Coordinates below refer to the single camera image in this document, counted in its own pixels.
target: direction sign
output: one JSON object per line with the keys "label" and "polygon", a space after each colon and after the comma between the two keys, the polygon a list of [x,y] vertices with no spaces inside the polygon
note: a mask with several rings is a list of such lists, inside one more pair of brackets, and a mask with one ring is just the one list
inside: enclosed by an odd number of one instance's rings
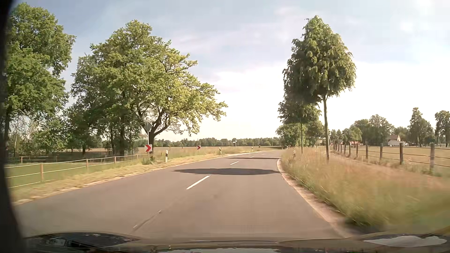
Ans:
{"label": "direction sign", "polygon": [[151,145],[151,144],[146,144],[146,145],[145,145],[145,152],[151,152],[151,151],[152,151],[152,148],[153,148],[153,145]]}

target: meadow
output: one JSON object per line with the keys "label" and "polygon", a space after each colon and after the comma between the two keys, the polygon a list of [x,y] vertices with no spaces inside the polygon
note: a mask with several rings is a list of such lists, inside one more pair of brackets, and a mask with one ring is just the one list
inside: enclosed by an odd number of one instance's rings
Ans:
{"label": "meadow", "polygon": [[354,162],[322,149],[288,149],[283,169],[317,197],[372,231],[450,225],[450,179]]}
{"label": "meadow", "polygon": [[[349,147],[344,150],[342,148],[342,154],[345,156],[365,161],[365,149],[366,146],[358,147],[358,158],[356,157],[356,148],[351,148],[349,155]],[[435,148],[434,168],[430,170],[430,147],[403,147],[403,161],[404,164],[400,165],[400,147],[383,147],[382,160],[380,162],[380,147],[368,146],[370,163],[380,163],[390,167],[403,168],[412,172],[421,172],[434,176],[448,176],[450,177],[450,149],[449,148]],[[341,151],[334,151],[336,154],[341,154]]]}

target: sky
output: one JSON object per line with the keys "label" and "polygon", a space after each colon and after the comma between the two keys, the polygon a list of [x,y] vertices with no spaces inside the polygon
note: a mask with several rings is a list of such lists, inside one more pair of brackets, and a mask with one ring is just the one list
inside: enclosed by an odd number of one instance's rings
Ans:
{"label": "sky", "polygon": [[450,110],[450,1],[447,0],[30,0],[54,13],[76,36],[72,62],[62,77],[70,89],[77,59],[91,43],[137,19],[152,34],[171,40],[198,65],[191,72],[213,84],[227,116],[206,118],[189,137],[164,132],[158,139],[276,136],[282,70],[291,42],[306,18],[319,15],[339,33],[357,67],[355,88],[327,102],[329,129],[379,114],[408,126],[412,108],[434,126],[434,114]]}

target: tall grass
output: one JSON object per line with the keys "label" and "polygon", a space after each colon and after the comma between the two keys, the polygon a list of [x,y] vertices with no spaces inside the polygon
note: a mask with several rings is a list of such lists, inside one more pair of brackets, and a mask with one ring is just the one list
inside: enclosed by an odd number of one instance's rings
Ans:
{"label": "tall grass", "polygon": [[376,230],[450,225],[450,180],[368,165],[304,148],[283,154],[283,169],[349,221]]}

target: grass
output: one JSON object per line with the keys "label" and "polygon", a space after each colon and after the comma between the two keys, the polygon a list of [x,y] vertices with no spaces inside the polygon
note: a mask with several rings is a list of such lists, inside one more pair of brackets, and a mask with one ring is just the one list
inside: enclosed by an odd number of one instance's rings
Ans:
{"label": "grass", "polygon": [[[262,147],[261,149],[254,148],[254,151],[274,150],[274,148]],[[129,160],[118,159],[114,164],[114,158],[102,159],[101,161],[95,160],[96,163],[89,161],[89,171],[86,169],[86,162],[79,161],[74,163],[50,163],[44,164],[44,180],[46,182],[40,183],[40,164],[33,164],[26,167],[15,167],[7,169],[7,176],[20,175],[27,170],[28,173],[39,173],[31,176],[22,176],[9,178],[9,186],[23,185],[30,182],[39,182],[36,184],[25,185],[20,187],[10,188],[10,193],[13,201],[21,199],[35,199],[46,194],[58,192],[69,188],[84,187],[92,182],[110,180],[117,177],[127,176],[130,174],[139,174],[148,172],[158,168],[165,168],[183,163],[191,163],[209,158],[220,157],[218,148],[204,149],[203,152],[193,152],[190,150],[176,150],[171,149],[169,153],[169,159],[167,163],[164,163],[163,159],[155,153],[155,158],[149,161],[146,156],[139,156],[139,159],[133,159],[135,156],[128,157]],[[222,155],[235,154],[235,153],[248,153],[251,152],[251,147],[237,147],[237,148],[222,148]],[[55,170],[62,170],[66,168],[81,167],[73,170],[65,170],[58,172],[51,172]]]}
{"label": "grass", "polygon": [[450,180],[353,162],[304,148],[282,158],[283,169],[349,221],[373,230],[427,230],[450,225]]}
{"label": "grass", "polygon": [[[379,160],[380,147],[369,146],[369,159],[365,159],[365,146],[359,147],[359,156],[356,158],[356,149],[351,148],[351,158],[366,161],[369,163],[377,163],[394,168],[401,168],[410,172],[420,172],[423,174],[429,174],[433,176],[450,177],[450,149],[435,149],[435,166],[433,170],[430,170],[430,151],[431,149],[425,147],[404,147],[403,148],[403,160],[404,164],[400,165],[400,148],[399,147],[383,147],[383,159]],[[342,155],[349,157],[348,146],[346,147]]]}

